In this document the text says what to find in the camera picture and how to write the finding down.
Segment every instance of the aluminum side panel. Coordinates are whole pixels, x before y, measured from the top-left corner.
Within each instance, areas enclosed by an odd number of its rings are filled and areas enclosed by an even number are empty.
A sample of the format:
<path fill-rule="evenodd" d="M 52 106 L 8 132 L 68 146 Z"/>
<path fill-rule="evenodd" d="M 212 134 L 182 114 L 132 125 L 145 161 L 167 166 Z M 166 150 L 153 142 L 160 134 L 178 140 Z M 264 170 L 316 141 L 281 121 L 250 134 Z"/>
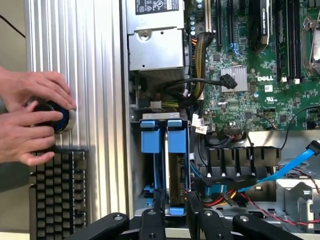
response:
<path fill-rule="evenodd" d="M 72 131 L 56 145 L 88 148 L 90 221 L 111 212 L 132 213 L 128 203 L 127 144 L 123 115 L 119 0 L 25 0 L 27 67 L 58 71 L 76 99 Z"/>

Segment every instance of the black knob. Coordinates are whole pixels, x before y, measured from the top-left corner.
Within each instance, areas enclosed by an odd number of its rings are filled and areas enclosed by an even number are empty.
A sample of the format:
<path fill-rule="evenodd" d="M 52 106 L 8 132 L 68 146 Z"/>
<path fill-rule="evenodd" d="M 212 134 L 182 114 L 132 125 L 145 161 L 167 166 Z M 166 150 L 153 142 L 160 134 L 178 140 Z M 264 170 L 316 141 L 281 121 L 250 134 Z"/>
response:
<path fill-rule="evenodd" d="M 49 126 L 54 129 L 54 133 L 58 134 L 64 130 L 69 130 L 73 127 L 74 121 L 71 119 L 71 112 L 56 104 L 53 101 L 41 102 L 35 108 L 35 112 L 56 111 L 62 113 L 63 117 L 59 121 L 48 121 L 37 124 L 37 126 Z"/>

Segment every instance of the white wall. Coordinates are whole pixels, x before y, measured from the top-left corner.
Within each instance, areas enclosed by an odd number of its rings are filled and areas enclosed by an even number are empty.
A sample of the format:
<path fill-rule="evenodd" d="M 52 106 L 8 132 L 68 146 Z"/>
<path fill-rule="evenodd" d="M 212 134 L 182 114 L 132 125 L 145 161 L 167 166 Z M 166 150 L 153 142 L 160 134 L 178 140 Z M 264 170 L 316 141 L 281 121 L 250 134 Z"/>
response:
<path fill-rule="evenodd" d="M 24 0 L 0 0 L 0 14 L 25 34 Z M 26 59 L 25 39 L 0 19 L 0 66 L 25 71 Z"/>
<path fill-rule="evenodd" d="M 0 0 L 0 15 L 25 34 L 24 0 Z M 0 66 L 12 71 L 26 71 L 25 39 L 0 19 Z M 29 230 L 29 169 L 24 165 L 9 163 L 0 166 L 0 239 L 1 230 Z"/>

